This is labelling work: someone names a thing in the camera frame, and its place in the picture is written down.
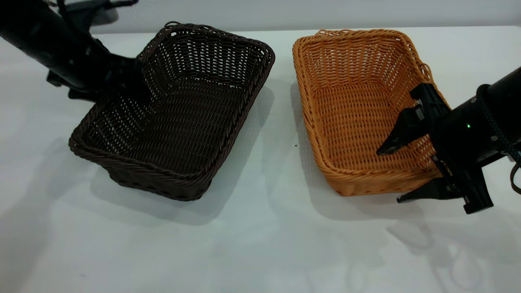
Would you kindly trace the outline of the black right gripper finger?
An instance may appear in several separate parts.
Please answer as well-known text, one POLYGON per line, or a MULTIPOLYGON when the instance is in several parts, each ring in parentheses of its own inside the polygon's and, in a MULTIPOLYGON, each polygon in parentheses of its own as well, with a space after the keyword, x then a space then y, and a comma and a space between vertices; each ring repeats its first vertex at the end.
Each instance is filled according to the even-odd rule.
POLYGON ((402 147, 429 133, 429 121, 425 117, 424 106, 404 108, 383 144, 378 148, 379 156, 391 155, 402 147))
POLYGON ((463 195, 450 186, 445 178, 435 178, 428 183, 400 195, 396 200, 398 203, 407 203, 419 199, 450 200, 463 198, 463 195))

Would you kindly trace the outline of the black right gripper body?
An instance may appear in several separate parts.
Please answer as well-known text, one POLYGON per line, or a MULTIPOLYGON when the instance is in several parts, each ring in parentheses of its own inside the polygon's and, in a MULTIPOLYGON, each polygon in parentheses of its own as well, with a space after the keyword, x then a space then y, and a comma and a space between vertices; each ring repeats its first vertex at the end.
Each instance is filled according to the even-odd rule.
POLYGON ((476 102, 467 101, 451 110, 432 84, 422 83, 410 93, 424 107, 432 161, 449 185, 463 195, 464 210, 473 214, 493 207, 482 161, 491 155, 493 130, 476 102))

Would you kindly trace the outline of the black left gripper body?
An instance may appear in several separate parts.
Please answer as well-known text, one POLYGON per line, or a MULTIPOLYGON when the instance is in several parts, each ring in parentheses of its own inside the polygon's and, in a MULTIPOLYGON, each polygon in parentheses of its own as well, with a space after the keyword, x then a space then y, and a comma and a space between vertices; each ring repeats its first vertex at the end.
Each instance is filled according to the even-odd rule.
POLYGON ((98 102, 110 90, 122 90, 123 56, 112 54, 98 39, 58 42, 52 52, 46 81, 69 88, 73 100, 98 102))

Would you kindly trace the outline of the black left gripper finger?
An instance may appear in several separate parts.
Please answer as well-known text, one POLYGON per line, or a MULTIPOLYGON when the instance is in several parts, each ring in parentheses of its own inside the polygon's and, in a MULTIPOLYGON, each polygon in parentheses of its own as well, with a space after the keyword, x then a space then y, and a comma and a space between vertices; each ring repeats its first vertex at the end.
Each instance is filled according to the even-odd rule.
POLYGON ((136 58, 123 57, 121 69, 123 77, 120 87, 132 100, 148 104, 151 101, 151 95, 144 80, 142 62, 136 58))

